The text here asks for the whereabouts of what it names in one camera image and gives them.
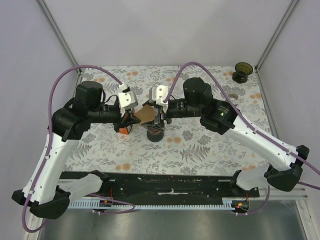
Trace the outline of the orange coffee filter box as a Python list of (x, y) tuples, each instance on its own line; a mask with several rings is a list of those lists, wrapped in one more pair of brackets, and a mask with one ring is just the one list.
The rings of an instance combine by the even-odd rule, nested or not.
[(133, 125), (137, 123), (137, 119), (135, 118), (135, 113), (136, 111), (134, 108), (130, 110), (126, 110), (119, 124), (118, 133), (123, 135), (128, 135), (131, 132)]

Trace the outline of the brown paper coffee filter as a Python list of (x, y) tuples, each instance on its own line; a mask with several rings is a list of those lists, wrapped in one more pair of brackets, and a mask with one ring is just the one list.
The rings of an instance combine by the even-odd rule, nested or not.
[(134, 116), (140, 120), (140, 125), (151, 122), (156, 117), (155, 109), (150, 105), (143, 106), (139, 111), (137, 111)]

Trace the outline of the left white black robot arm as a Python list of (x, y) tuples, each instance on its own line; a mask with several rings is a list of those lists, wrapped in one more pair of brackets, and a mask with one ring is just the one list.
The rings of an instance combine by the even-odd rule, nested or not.
[(113, 105), (105, 104), (102, 84), (84, 81), (76, 87), (74, 98), (55, 113), (50, 113), (49, 133), (36, 169), (28, 184), (12, 194), (19, 205), (26, 205), (38, 218), (55, 220), (73, 203), (96, 193), (103, 197), (110, 192), (108, 176), (94, 170), (71, 183), (59, 184), (63, 168), (91, 124), (113, 124), (115, 132), (139, 123), (133, 116), (138, 105), (136, 94), (125, 84)]

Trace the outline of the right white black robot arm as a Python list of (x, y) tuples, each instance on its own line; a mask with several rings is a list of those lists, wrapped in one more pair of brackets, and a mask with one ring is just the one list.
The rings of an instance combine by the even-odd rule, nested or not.
[(157, 108), (159, 124), (172, 119), (199, 117), (207, 130), (245, 145), (266, 160), (252, 170), (237, 170), (230, 181), (229, 191), (235, 197), (254, 188), (270, 185), (290, 192), (300, 181), (303, 160), (309, 149), (292, 146), (265, 132), (227, 101), (215, 99), (211, 86), (199, 77), (187, 79), (183, 85), (184, 98), (164, 102), (171, 94), (165, 85), (149, 90), (149, 102)]

